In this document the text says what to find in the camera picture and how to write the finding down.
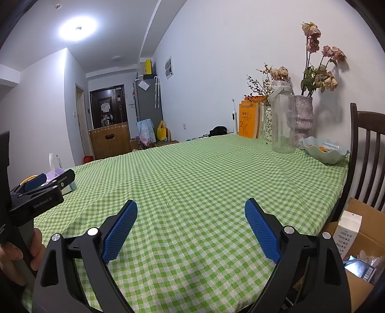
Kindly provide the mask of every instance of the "tissue box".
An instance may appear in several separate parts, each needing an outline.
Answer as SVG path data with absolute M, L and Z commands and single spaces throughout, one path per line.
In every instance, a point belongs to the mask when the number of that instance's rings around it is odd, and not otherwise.
M 54 171 L 46 173 L 47 182 L 43 185 L 48 184 L 50 181 L 54 180 L 56 177 L 62 175 L 66 170 L 63 168 L 56 168 Z M 62 189 L 62 195 L 65 195 L 75 189 L 75 182 L 70 183 L 68 186 Z

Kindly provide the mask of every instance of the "red bucket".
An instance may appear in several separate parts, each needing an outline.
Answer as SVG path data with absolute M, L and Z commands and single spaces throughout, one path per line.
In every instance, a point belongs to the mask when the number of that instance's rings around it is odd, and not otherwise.
M 92 162 L 93 160 L 94 160 L 94 157 L 93 157 L 92 155 L 86 155 L 86 156 L 84 157 L 84 164 L 90 163 L 90 162 Z

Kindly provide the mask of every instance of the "yellow bag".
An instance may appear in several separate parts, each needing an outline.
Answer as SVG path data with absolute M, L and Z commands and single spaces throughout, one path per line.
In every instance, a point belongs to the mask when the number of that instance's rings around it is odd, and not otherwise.
M 167 136 L 166 136 L 166 127 L 164 127 L 164 123 L 163 121 L 161 121 L 159 123 L 159 126 L 158 126 L 158 140 L 164 140 L 166 139 Z

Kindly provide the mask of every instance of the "white product box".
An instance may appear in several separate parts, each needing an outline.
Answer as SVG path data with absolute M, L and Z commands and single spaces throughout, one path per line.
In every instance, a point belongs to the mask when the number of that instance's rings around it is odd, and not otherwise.
M 343 211 L 333 235 L 341 258 L 344 259 L 361 227 L 362 216 Z

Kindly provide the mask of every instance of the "small box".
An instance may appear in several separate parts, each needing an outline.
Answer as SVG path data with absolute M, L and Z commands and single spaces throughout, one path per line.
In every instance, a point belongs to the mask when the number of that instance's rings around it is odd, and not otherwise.
M 348 253 L 361 227 L 362 216 L 343 211 L 333 235 L 334 242 L 343 259 Z
M 364 281 L 370 282 L 377 268 L 361 261 L 357 260 L 354 256 L 350 256 L 347 261 L 345 261 L 344 267 L 354 274 L 355 276 L 362 278 Z

